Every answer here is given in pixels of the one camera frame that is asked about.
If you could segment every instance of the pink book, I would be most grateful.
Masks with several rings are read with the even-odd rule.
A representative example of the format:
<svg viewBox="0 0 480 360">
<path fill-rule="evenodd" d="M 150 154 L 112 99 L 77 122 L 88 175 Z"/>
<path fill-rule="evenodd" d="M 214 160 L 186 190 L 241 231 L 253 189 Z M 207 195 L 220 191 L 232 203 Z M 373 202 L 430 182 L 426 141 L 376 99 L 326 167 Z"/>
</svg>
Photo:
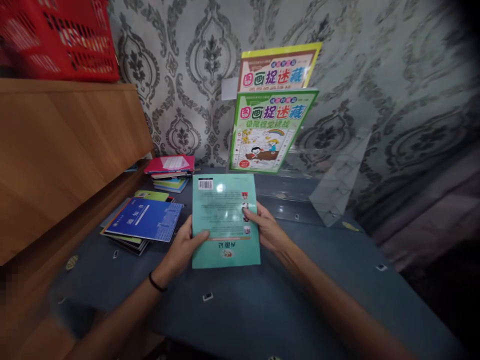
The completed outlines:
<svg viewBox="0 0 480 360">
<path fill-rule="evenodd" d="M 171 155 L 152 159 L 145 169 L 145 174 L 178 173 L 195 170 L 195 156 Z"/>
</svg>

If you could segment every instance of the gray table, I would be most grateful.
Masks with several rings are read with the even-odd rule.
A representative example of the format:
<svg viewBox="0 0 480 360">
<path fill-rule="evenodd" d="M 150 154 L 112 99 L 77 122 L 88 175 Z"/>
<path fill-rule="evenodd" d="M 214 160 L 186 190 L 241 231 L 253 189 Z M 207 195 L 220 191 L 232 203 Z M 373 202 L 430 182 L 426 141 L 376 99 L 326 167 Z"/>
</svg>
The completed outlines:
<svg viewBox="0 0 480 360">
<path fill-rule="evenodd" d="M 219 170 L 202 170 L 216 172 Z M 255 181 L 279 186 L 273 176 L 261 175 Z M 143 187 L 151 188 L 150 183 Z M 192 185 L 175 198 L 186 205 L 179 220 L 182 224 L 192 212 Z M 309 204 L 261 196 L 259 201 L 279 217 L 280 226 L 320 268 L 420 359 L 464 356 L 457 339 L 393 269 L 368 235 L 342 225 L 346 221 L 361 229 L 351 216 L 345 215 L 328 228 L 318 216 L 315 218 L 315 210 Z M 297 221 L 281 219 L 285 214 L 299 212 L 302 216 Z M 310 223 L 302 222 L 305 218 Z M 170 246 L 156 242 L 138 257 L 100 236 L 98 231 L 100 228 L 72 254 L 79 257 L 75 268 L 62 271 L 50 289 L 52 311 L 71 329 L 87 330 L 85 320 L 93 316 L 93 309 L 111 312 L 155 268 Z M 118 257 L 113 259 L 118 249 Z M 379 271 L 380 264 L 388 269 Z M 213 293 L 213 299 L 204 302 L 202 296 L 207 293 Z M 59 297 L 66 300 L 58 304 Z M 169 286 L 148 323 L 154 332 L 222 358 L 349 357 L 304 290 L 263 248 L 261 265 L 188 269 Z"/>
</svg>

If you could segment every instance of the forearm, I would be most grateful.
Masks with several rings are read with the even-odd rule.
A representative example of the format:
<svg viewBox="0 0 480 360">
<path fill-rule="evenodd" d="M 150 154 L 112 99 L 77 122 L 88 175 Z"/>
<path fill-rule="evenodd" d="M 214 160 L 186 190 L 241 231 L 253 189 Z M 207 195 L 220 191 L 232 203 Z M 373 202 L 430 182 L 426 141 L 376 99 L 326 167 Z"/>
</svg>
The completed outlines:
<svg viewBox="0 0 480 360">
<path fill-rule="evenodd" d="M 365 359 L 412 359 L 413 356 L 378 321 L 292 244 L 276 253 L 304 283 L 328 322 L 355 353 Z"/>
<path fill-rule="evenodd" d="M 157 267 L 152 273 L 155 283 L 166 287 L 170 275 Z M 143 319 L 160 300 L 161 293 L 145 279 L 128 298 L 92 329 L 68 354 L 66 359 L 113 359 Z"/>
</svg>

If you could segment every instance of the damask wallpaper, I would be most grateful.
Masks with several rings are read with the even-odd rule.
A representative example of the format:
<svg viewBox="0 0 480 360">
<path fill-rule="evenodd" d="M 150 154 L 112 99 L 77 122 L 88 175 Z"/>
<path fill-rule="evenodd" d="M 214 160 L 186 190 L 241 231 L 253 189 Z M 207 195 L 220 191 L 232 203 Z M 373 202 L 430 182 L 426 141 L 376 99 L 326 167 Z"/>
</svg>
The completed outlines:
<svg viewBox="0 0 480 360">
<path fill-rule="evenodd" d="M 323 42 L 310 81 L 320 94 L 295 146 L 341 149 L 373 126 L 350 199 L 361 214 L 478 135 L 480 74 L 453 3 L 110 0 L 108 11 L 156 153 L 202 166 L 227 163 L 235 102 L 220 100 L 221 80 L 238 76 L 241 52 Z"/>
</svg>

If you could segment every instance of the person's left hand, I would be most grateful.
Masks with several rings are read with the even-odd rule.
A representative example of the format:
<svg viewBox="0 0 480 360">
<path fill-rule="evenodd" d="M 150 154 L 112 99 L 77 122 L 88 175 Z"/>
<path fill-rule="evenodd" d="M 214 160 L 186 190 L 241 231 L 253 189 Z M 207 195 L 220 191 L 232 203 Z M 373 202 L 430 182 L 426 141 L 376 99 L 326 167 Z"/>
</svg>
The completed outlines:
<svg viewBox="0 0 480 360">
<path fill-rule="evenodd" d="M 187 267 L 195 249 L 206 241 L 209 235 L 210 231 L 204 230 L 192 238 L 192 215 L 190 215 L 176 233 L 170 249 L 152 275 L 158 276 L 160 283 L 168 283 L 181 274 Z"/>
</svg>

